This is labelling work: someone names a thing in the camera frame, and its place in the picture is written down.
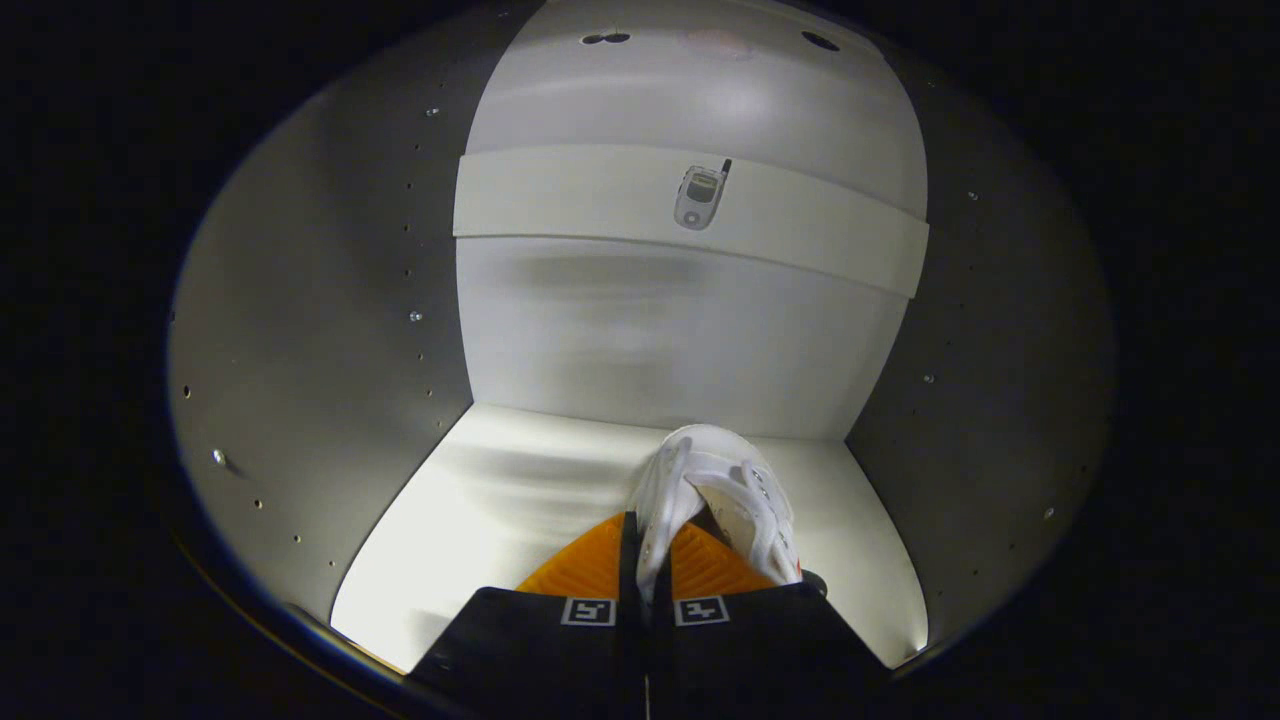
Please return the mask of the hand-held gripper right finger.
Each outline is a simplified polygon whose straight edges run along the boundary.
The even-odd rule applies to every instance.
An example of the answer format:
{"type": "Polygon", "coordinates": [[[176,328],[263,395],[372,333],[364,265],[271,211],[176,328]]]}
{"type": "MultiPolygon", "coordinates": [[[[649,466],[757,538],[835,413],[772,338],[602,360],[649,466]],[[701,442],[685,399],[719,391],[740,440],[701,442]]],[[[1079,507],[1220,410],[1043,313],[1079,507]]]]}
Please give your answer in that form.
{"type": "Polygon", "coordinates": [[[812,584],[771,584],[689,523],[650,624],[654,719],[864,719],[890,670],[812,584]]]}

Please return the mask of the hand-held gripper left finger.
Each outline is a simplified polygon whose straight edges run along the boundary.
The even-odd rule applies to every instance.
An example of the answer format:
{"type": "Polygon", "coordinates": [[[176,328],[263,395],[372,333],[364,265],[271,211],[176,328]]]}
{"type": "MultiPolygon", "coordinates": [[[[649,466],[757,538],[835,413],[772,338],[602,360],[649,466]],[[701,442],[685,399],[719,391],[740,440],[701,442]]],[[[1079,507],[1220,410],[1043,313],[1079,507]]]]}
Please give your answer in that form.
{"type": "Polygon", "coordinates": [[[644,719],[636,518],[623,512],[554,557],[558,580],[591,591],[483,587],[410,674],[457,719],[644,719]]]}

